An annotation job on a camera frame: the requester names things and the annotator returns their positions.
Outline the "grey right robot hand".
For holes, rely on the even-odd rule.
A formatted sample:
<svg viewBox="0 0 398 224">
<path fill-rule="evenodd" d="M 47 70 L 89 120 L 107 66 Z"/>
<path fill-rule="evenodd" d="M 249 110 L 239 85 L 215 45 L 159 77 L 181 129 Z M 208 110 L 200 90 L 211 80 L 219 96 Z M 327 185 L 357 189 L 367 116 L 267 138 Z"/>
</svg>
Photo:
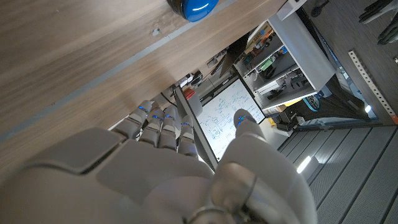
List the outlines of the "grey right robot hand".
<svg viewBox="0 0 398 224">
<path fill-rule="evenodd" d="M 198 158 L 193 121 L 143 101 L 114 129 L 41 151 L 1 184 L 2 223 L 316 223 L 304 177 L 244 110 L 216 169 Z"/>
</svg>

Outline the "gloved person hand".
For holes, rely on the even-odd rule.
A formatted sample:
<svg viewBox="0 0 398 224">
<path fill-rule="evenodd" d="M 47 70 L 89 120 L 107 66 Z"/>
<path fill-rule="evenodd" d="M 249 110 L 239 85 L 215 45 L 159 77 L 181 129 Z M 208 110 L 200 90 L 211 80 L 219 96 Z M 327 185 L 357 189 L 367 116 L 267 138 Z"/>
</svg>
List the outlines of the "gloved person hand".
<svg viewBox="0 0 398 224">
<path fill-rule="evenodd" d="M 379 16 L 397 10 L 397 0 L 377 0 L 364 9 L 359 16 L 359 22 L 367 24 Z"/>
<path fill-rule="evenodd" d="M 397 18 L 382 31 L 378 37 L 378 45 L 386 45 L 397 41 Z"/>
</svg>

